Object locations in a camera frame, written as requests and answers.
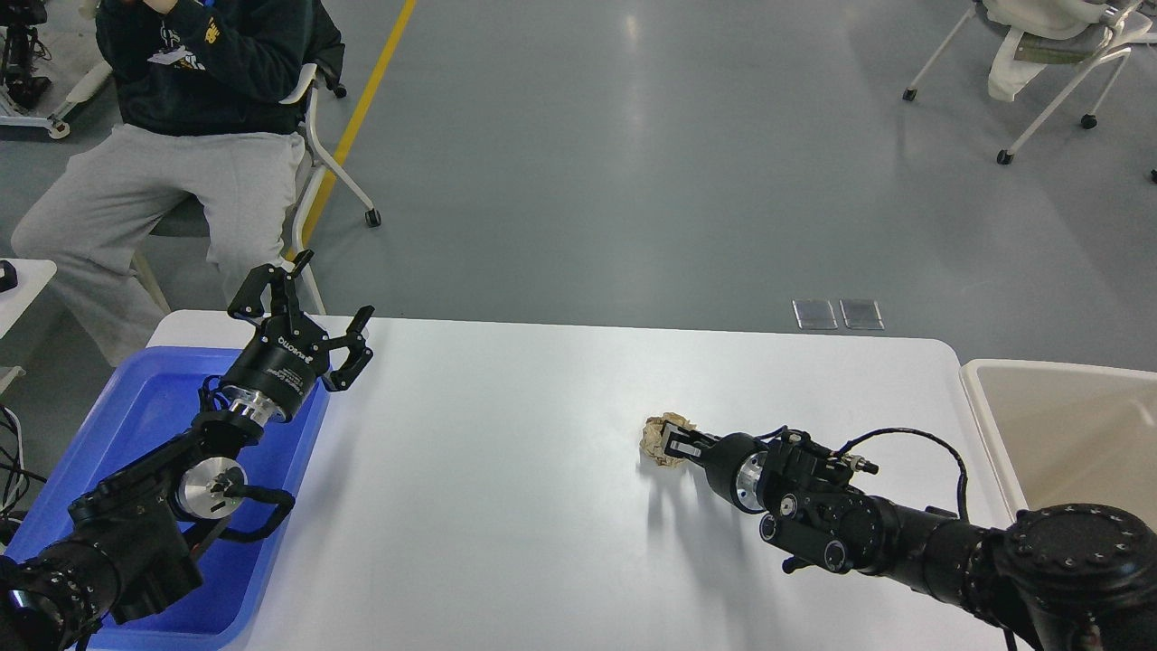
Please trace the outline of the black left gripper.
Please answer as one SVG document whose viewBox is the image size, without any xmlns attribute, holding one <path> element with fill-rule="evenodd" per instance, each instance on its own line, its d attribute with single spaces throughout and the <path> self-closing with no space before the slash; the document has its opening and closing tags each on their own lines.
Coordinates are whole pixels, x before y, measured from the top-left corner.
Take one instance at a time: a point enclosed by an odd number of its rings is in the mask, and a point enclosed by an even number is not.
<svg viewBox="0 0 1157 651">
<path fill-rule="evenodd" d="M 299 252 L 288 269 L 259 265 L 248 273 L 227 308 L 228 317 L 258 326 L 220 379 L 220 391 L 229 400 L 264 395 L 273 404 L 271 417 L 278 423 L 289 423 L 299 414 L 320 373 L 327 392 L 347 391 L 373 358 L 364 342 L 373 305 L 360 308 L 342 335 L 332 338 L 301 308 L 296 281 L 314 256 L 311 249 Z M 346 358 L 329 370 L 329 352 L 339 349 L 347 352 Z"/>
</svg>

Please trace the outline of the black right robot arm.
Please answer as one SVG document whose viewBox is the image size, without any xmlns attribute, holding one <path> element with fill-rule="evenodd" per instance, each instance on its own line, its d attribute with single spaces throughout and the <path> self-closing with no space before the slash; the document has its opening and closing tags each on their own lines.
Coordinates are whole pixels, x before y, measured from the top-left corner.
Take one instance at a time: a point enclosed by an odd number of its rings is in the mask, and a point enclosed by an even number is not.
<svg viewBox="0 0 1157 651">
<path fill-rule="evenodd" d="M 900 582 L 998 627 L 1008 648 L 1154 649 L 1154 530 L 1121 508 L 1020 510 L 1011 526 L 986 528 L 968 520 L 966 469 L 957 511 L 918 510 L 852 484 L 857 471 L 879 471 L 854 454 L 854 441 L 823 447 L 789 426 L 716 437 L 671 417 L 659 441 L 668 458 L 702 468 L 716 495 L 760 516 L 786 574 L 815 565 Z"/>
</svg>

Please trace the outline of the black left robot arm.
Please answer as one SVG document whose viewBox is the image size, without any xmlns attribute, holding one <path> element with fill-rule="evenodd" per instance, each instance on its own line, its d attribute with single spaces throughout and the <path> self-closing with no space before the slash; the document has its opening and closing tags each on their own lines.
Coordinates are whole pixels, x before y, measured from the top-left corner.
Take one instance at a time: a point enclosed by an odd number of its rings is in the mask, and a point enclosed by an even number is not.
<svg viewBox="0 0 1157 651">
<path fill-rule="evenodd" d="M 255 335 L 233 367 L 202 380 L 185 432 L 100 479 L 69 506 L 71 534 L 25 561 L 3 557 L 3 649 L 87 648 L 104 617 L 152 617 L 202 585 L 198 561 L 216 541 L 260 543 L 295 506 L 280 487 L 252 484 L 237 458 L 270 421 L 289 423 L 322 383 L 351 389 L 373 358 L 373 306 L 330 336 L 300 308 L 292 267 L 259 265 L 228 308 Z"/>
</svg>

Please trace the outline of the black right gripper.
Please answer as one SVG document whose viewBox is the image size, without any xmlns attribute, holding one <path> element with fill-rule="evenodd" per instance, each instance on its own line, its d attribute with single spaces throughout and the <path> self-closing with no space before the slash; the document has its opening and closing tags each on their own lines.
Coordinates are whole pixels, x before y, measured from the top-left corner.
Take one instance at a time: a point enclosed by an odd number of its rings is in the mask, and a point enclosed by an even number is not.
<svg viewBox="0 0 1157 651">
<path fill-rule="evenodd" d="M 714 434 L 687 426 L 664 423 L 662 452 L 675 460 L 700 463 L 712 491 L 744 515 L 761 515 L 767 510 L 759 491 L 768 452 L 764 441 L 743 432 L 718 439 Z"/>
</svg>

